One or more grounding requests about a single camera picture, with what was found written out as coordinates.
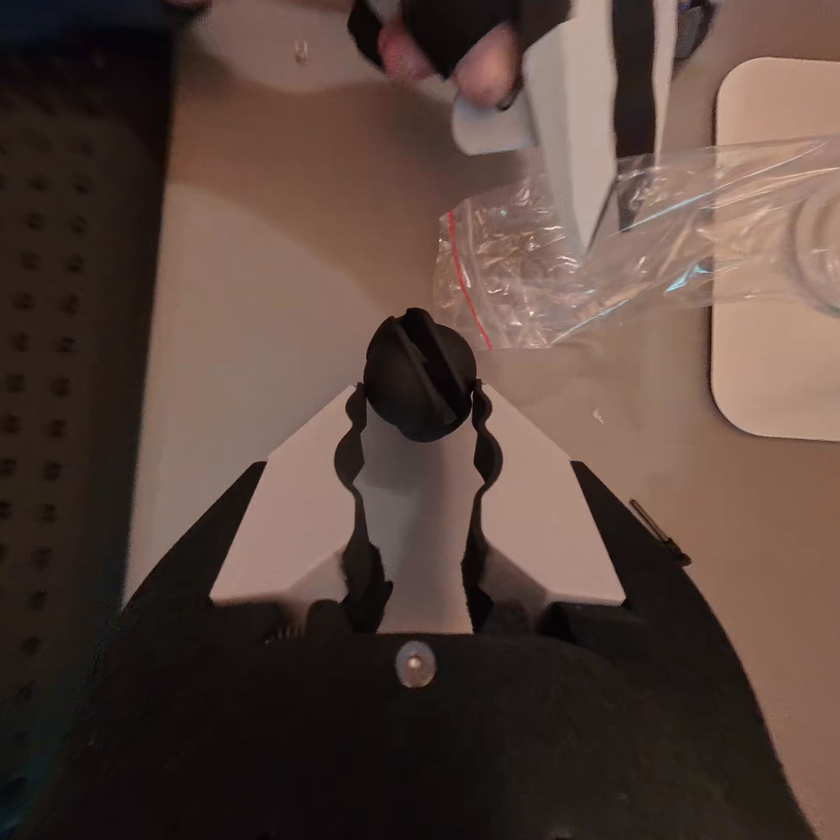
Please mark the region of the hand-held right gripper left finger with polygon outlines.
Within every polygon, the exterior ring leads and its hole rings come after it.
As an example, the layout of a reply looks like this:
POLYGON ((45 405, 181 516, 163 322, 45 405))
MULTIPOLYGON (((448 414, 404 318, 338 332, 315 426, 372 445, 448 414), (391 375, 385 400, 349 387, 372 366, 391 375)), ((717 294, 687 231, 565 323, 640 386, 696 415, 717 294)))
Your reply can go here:
POLYGON ((384 606, 393 584, 355 482, 368 404, 352 385, 268 457, 213 584, 217 605, 384 606))

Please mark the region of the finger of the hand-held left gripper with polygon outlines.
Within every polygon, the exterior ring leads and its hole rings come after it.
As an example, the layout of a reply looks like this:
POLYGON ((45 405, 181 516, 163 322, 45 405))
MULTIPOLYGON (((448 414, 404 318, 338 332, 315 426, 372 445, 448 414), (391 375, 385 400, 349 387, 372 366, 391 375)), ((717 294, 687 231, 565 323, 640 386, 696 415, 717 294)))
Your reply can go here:
POLYGON ((677 41, 677 1, 637 2, 642 74, 637 106, 637 154, 662 151, 677 41))
POLYGON ((613 194, 616 97, 634 69, 638 2, 533 2, 523 79, 543 168, 573 255, 596 241, 613 194))

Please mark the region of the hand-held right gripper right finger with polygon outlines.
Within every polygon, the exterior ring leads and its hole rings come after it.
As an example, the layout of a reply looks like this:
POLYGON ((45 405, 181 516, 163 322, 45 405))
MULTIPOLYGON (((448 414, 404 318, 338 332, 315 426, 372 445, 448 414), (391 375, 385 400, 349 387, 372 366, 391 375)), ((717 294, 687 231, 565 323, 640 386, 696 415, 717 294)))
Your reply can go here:
POLYGON ((480 381, 471 419, 481 483, 461 564, 468 606, 623 605, 570 457, 480 381))

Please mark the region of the clear bag of lego parts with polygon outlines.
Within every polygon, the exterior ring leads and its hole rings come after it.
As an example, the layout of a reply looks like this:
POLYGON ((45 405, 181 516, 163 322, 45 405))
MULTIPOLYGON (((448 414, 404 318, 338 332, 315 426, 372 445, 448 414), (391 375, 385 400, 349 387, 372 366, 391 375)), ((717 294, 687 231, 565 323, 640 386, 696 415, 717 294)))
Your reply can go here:
POLYGON ((475 350, 546 350, 603 322, 743 301, 838 318, 838 135, 619 161, 588 249, 548 176, 440 219, 434 316, 475 350))

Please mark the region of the black lego tyre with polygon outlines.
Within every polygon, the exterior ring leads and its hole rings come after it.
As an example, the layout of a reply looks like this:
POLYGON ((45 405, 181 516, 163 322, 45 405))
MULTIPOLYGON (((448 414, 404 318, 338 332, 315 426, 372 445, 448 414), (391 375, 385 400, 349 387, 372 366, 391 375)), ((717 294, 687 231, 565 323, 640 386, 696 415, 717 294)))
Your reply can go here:
POLYGON ((365 355, 367 402, 406 439, 427 444, 471 414, 477 363, 468 342, 421 308, 383 321, 365 355))

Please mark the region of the person's left forearm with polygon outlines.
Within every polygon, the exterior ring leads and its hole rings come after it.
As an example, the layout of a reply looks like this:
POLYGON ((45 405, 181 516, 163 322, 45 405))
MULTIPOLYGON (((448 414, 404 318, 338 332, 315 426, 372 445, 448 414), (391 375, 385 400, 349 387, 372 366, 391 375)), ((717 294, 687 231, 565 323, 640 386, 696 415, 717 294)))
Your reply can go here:
POLYGON ((191 23, 211 5, 211 1, 2 1, 1 43, 22 44, 88 30, 163 30, 191 23))

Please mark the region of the person's left hand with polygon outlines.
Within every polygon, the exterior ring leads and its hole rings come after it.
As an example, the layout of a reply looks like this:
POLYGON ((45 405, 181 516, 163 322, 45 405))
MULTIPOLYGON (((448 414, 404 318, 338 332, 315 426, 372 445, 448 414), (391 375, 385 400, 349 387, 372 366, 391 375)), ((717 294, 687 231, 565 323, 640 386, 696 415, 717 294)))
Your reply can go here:
MULTIPOLYGON (((414 83, 438 75, 403 23, 395 18, 382 27, 377 48, 384 73, 392 79, 414 83)), ((512 94, 518 76, 518 36, 512 26, 501 24, 471 47, 450 80, 471 105, 494 109, 512 94)))

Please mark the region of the white book stand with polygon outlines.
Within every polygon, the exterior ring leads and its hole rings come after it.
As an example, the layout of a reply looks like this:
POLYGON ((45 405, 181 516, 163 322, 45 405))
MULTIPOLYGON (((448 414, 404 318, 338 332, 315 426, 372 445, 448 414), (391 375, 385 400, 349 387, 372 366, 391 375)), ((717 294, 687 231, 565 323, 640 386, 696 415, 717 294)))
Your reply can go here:
MULTIPOLYGON (((732 69, 716 102, 719 144, 838 133, 837 61, 760 57, 732 69)), ((802 301, 712 309, 710 387, 736 428, 761 437, 839 440, 838 319, 802 301)))

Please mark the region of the black perforated office chair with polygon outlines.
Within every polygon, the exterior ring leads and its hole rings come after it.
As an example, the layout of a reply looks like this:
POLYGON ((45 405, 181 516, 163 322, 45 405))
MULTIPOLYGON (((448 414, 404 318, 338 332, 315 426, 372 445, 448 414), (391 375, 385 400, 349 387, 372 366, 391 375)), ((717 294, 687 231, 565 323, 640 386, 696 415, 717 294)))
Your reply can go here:
POLYGON ((2 48, 2 808, 47 775, 120 597, 171 93, 167 34, 2 48))

